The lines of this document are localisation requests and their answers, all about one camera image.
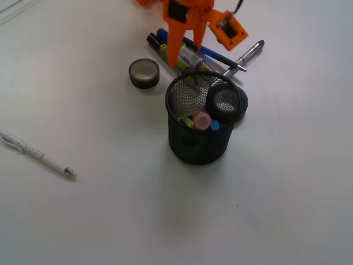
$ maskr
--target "white table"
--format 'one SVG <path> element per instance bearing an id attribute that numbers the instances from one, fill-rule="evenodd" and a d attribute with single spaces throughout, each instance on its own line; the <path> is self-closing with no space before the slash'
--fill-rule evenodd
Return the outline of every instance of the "white table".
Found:
<path id="1" fill-rule="evenodd" d="M 236 1 L 217 0 L 219 10 Z M 351 264 L 352 1 L 251 0 L 232 52 L 249 97 L 203 167 L 167 142 L 175 77 L 145 41 L 166 24 L 134 0 L 42 0 L 0 27 L 0 127 L 77 171 L 71 183 L 0 145 L 1 264 Z M 148 91 L 128 66 L 161 67 Z"/>

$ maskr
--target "roll of tape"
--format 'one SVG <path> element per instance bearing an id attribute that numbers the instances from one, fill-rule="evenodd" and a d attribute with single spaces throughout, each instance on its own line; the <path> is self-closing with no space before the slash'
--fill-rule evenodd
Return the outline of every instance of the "roll of tape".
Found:
<path id="1" fill-rule="evenodd" d="M 159 82 L 159 66 L 151 59 L 138 59 L 130 65 L 129 75 L 135 87 L 151 88 Z"/>

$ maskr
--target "blue pen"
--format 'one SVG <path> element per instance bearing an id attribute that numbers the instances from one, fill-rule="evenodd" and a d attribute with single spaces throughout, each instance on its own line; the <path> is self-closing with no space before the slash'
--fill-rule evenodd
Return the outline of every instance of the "blue pen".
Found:
<path id="1" fill-rule="evenodd" d="M 162 39 L 163 41 L 167 42 L 168 40 L 168 32 L 164 29 L 158 29 L 157 30 L 157 36 Z M 183 39 L 183 42 L 190 48 L 195 48 L 195 45 L 194 45 L 194 42 L 186 37 L 184 37 Z M 234 69 L 237 69 L 237 70 L 240 70 L 240 71 L 243 71 L 243 72 L 246 72 L 247 70 L 238 65 L 236 62 L 224 57 L 223 55 L 220 55 L 204 46 L 201 46 L 201 49 L 200 49 L 200 52 L 203 53 L 203 54 L 206 54 L 208 55 L 209 57 L 221 62 L 221 63 L 224 63 L 225 65 L 228 65 L 230 66 L 231 68 L 234 68 Z"/>

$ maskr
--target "blue marker cap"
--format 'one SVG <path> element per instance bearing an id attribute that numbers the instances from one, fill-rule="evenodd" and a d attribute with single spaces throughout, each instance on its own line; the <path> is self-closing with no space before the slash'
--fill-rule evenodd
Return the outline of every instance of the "blue marker cap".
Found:
<path id="1" fill-rule="evenodd" d="M 220 129 L 220 123 L 217 120 L 211 122 L 211 130 L 218 131 Z"/>

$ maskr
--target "pencil holder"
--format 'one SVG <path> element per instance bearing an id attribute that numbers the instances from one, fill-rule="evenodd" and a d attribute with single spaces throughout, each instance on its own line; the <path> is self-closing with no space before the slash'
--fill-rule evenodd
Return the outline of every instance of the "pencil holder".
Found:
<path id="1" fill-rule="evenodd" d="M 229 116 L 228 119 L 222 119 L 222 116 L 210 115 L 213 121 L 227 121 L 220 123 L 217 130 L 214 130 L 214 127 L 198 130 L 185 124 L 183 120 L 186 116 L 192 119 L 195 114 L 199 116 L 200 112 L 208 115 L 207 109 L 212 109 L 212 106 L 206 100 L 207 95 L 213 94 L 219 87 L 224 89 L 214 96 L 213 107 L 225 114 L 232 113 L 232 119 L 229 120 Z M 211 163 L 224 154 L 234 123 L 242 111 L 242 99 L 237 86 L 227 77 L 208 71 L 187 72 L 178 76 L 167 89 L 165 105 L 169 114 L 170 148 L 181 160 L 194 165 Z"/>

